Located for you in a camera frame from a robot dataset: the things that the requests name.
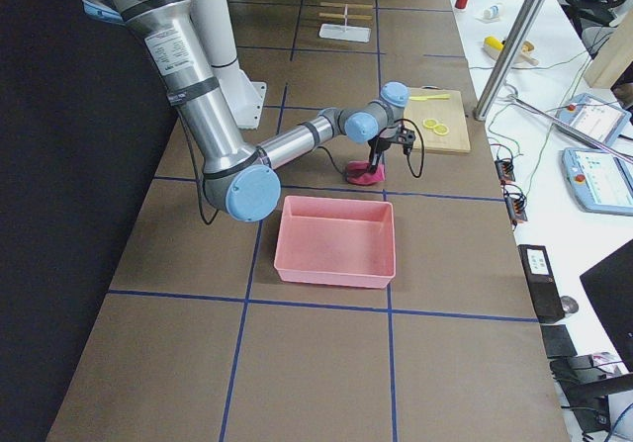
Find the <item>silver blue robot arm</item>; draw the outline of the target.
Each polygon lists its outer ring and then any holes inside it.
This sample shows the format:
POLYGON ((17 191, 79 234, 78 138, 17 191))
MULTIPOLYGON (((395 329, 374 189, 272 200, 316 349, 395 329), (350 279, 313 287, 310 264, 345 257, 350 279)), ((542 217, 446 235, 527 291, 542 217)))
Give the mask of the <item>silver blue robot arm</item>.
POLYGON ((226 0, 83 0, 87 15, 127 27, 160 74, 167 99, 204 158, 196 174, 199 200, 238 221, 261 221, 281 194, 277 168, 338 135, 370 145, 368 172, 392 144, 410 152, 409 92, 386 84, 360 109, 327 108, 307 122, 257 145, 241 129, 256 124, 265 86, 239 67, 226 0))

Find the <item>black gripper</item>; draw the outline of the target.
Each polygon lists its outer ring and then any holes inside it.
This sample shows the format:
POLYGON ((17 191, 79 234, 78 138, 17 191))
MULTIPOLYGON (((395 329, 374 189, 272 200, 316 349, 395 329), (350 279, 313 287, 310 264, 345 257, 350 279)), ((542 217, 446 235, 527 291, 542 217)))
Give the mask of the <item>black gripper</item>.
POLYGON ((416 134, 413 130, 404 126, 394 126, 385 128, 368 141, 370 146, 370 154, 368 160, 367 171, 376 173, 381 164, 382 154, 388 150, 392 144, 400 145, 403 148, 404 155, 410 155, 416 140, 416 134))

